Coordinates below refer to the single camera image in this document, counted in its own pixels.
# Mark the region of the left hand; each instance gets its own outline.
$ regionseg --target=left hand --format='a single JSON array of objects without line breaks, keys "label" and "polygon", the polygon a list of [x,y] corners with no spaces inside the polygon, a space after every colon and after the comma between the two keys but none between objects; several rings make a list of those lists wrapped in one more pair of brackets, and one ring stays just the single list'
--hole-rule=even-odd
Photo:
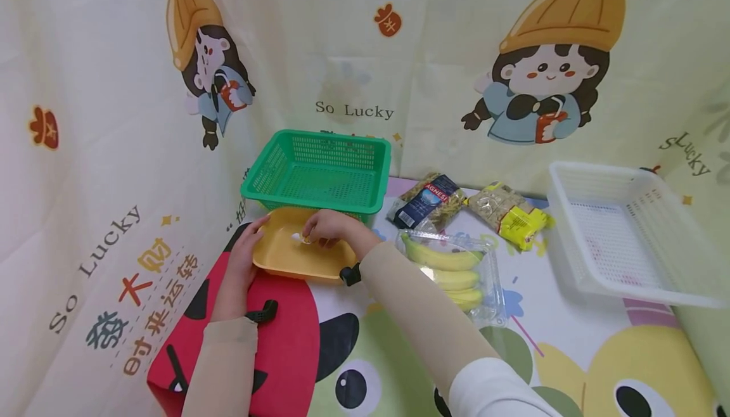
[{"label": "left hand", "polygon": [[256,270],[258,269],[253,264],[253,248],[264,235],[264,231],[260,227],[268,220],[269,216],[265,215],[263,218],[250,223],[236,240],[236,244],[233,245],[231,250],[226,276],[230,275],[234,279],[242,279],[247,290],[253,283],[253,278],[256,276]]},{"label": "left hand", "polygon": [[246,315],[248,288],[251,287],[258,270],[253,264],[253,248],[264,235],[260,227],[268,220],[267,215],[253,221],[236,240],[236,244],[231,250],[224,279],[215,296],[211,322],[229,321]]}]

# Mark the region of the fabric backdrop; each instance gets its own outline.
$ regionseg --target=fabric backdrop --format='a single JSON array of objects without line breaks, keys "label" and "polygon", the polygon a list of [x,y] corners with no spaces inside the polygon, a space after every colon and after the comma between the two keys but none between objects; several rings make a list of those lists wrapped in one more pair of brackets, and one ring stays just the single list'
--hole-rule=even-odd
[{"label": "fabric backdrop", "polygon": [[[282,128],[530,193],[558,159],[659,165],[730,253],[727,3],[0,0],[0,414],[158,412],[149,363]],[[692,311],[720,387],[730,318]]]}]

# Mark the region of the cartoon printed tablecloth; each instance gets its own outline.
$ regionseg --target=cartoon printed tablecloth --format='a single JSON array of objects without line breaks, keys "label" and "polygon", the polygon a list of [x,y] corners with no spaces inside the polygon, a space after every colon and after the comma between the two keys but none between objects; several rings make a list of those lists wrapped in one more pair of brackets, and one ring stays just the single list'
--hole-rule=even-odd
[{"label": "cartoon printed tablecloth", "polygon": [[[397,232],[385,220],[390,203],[413,184],[390,178],[373,224],[382,238],[392,240]],[[262,214],[249,211],[247,221]],[[496,244],[509,325],[481,332],[563,416],[725,417],[672,311],[564,285],[553,267],[561,262],[556,231],[538,235],[531,252],[518,253],[464,211],[447,233]],[[181,408],[227,255],[150,368],[150,387],[169,414]],[[407,298],[408,289],[403,293]],[[398,327],[362,284],[329,287],[260,273],[249,309],[269,298],[279,301],[279,312],[259,327],[252,415],[451,415]]]}]

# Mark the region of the label on package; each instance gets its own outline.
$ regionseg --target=label on package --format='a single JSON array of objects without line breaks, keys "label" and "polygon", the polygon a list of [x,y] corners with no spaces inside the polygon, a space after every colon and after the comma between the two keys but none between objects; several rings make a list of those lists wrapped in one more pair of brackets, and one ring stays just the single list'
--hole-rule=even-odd
[{"label": "label on package", "polygon": [[423,190],[411,201],[395,212],[393,223],[399,229],[414,229],[433,210],[448,201],[457,190],[456,183],[446,175],[436,177],[423,187]]}]

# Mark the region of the white plastic basket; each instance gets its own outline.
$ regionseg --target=white plastic basket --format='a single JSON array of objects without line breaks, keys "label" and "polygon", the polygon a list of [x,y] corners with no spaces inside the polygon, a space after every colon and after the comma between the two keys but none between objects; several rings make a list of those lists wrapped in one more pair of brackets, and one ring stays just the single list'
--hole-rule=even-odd
[{"label": "white plastic basket", "polygon": [[724,307],[720,255],[661,177],[554,162],[547,200],[576,287],[671,305]]}]

